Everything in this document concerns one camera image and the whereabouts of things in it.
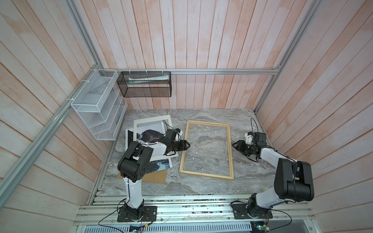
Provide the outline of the light wooden picture frame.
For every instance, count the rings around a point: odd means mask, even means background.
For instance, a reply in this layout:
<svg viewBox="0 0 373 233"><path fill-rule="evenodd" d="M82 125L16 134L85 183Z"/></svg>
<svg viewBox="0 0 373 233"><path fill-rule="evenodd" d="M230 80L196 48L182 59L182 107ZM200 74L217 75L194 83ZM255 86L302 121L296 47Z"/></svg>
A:
<svg viewBox="0 0 373 233"><path fill-rule="evenodd" d="M186 124L185 140L188 139L189 127L190 127L191 124L226 128L226 131L227 131L228 162L229 162L230 175L229 176L223 176L223 175L215 175L215 174L209 174L209 173L202 173L202 172L194 172L194 171L184 170L186 151L183 151L183 153L182 153L179 172L181 174L197 175L197 176L218 178L218 179L224 179L224 180L234 180L234 167L233 167L233 155L232 155L230 125L229 124L223 124L223 123L213 123L213 122L188 120L187 124Z"/></svg>

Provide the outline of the white photo mat board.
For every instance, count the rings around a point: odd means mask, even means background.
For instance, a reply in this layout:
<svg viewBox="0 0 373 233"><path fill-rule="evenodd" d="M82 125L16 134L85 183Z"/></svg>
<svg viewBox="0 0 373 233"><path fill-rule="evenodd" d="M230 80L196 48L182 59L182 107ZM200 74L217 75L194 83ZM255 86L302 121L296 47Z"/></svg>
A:
<svg viewBox="0 0 373 233"><path fill-rule="evenodd" d="M182 149L180 131L173 127L170 115L137 119L133 130L134 141L153 149L151 161L177 157Z"/></svg>

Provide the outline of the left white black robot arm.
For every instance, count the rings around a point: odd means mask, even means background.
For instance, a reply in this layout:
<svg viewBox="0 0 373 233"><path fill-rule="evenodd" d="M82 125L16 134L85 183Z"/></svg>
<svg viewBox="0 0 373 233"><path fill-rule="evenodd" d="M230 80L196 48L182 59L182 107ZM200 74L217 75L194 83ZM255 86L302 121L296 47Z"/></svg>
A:
<svg viewBox="0 0 373 233"><path fill-rule="evenodd" d="M152 157L169 155L171 152L186 151L190 144L186 140L155 142L142 144L137 141L130 143L118 163L118 171L126 185L127 198L125 206L130 210L139 210L143 205L141 191L142 178Z"/></svg>

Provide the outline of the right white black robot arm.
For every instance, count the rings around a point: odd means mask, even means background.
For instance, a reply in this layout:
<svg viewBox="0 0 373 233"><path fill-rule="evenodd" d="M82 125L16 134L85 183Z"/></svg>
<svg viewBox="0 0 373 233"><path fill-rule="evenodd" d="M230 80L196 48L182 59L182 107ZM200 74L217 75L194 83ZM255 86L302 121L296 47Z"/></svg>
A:
<svg viewBox="0 0 373 233"><path fill-rule="evenodd" d="M308 162L292 159L268 145L246 144L239 140L232 147L241 154L249 157L254 155L258 159L269 163L276 169L273 187L254 193L245 205L242 215L250 218L269 216L271 208L286 202L310 202L315 192L312 169Z"/></svg>

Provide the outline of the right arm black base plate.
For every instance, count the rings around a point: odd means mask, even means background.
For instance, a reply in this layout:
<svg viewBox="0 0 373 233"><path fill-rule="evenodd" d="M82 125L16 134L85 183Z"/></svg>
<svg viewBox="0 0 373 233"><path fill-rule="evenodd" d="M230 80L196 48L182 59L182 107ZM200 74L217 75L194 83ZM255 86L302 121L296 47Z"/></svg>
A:
<svg viewBox="0 0 373 233"><path fill-rule="evenodd" d="M270 209L264 209L255 205L251 206L246 203L233 203L231 204L231 208L235 219L273 218Z"/></svg>

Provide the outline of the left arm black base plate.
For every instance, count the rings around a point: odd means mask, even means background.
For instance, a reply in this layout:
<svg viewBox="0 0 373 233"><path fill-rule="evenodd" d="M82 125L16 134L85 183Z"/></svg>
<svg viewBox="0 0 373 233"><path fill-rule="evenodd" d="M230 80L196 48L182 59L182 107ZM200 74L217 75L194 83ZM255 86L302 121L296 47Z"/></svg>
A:
<svg viewBox="0 0 373 233"><path fill-rule="evenodd" d="M131 221L156 221L157 206L140 206L138 209L133 209L129 206L124 206L119 209L117 222Z"/></svg>

